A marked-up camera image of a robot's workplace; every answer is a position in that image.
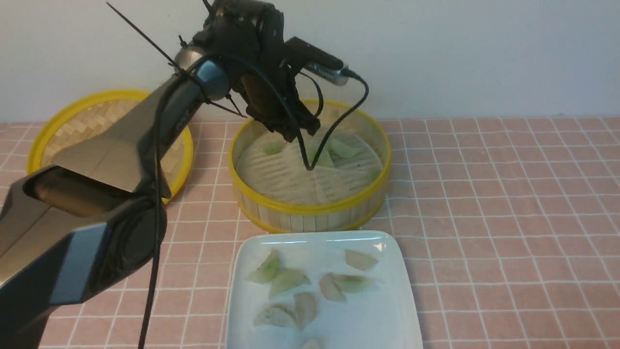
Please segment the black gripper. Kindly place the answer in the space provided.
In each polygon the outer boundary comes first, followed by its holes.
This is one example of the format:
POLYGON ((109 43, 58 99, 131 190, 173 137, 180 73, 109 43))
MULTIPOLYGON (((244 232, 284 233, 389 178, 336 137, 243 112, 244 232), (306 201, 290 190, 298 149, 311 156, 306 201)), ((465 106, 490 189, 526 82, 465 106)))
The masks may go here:
POLYGON ((310 136, 321 128, 318 117, 294 99, 284 58, 283 13, 261 0, 206 0, 208 17, 193 42, 223 58, 231 89, 246 102, 247 114, 288 143, 297 131, 310 136), (289 118, 292 106, 297 126, 289 118))

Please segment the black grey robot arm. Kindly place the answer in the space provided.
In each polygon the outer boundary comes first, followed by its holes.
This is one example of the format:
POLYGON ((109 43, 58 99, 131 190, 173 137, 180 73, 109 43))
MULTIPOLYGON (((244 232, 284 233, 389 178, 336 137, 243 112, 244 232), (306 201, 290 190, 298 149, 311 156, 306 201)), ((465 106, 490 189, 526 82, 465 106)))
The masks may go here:
POLYGON ((1 347, 35 349, 58 307, 84 303, 153 261, 172 192, 161 161, 202 104, 236 92, 287 142, 320 122, 286 66, 284 16, 259 0, 216 0, 170 60, 173 74, 104 132, 10 185, 1 210, 1 347))

